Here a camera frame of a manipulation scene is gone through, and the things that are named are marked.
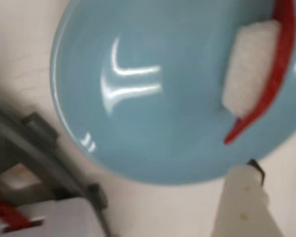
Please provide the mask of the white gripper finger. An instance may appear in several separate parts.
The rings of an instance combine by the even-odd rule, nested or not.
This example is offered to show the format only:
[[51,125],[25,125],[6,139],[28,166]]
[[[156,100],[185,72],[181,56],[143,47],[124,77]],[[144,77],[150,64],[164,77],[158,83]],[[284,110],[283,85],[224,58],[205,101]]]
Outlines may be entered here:
[[225,177],[213,237],[282,237],[268,209],[262,174],[251,165],[232,168]]

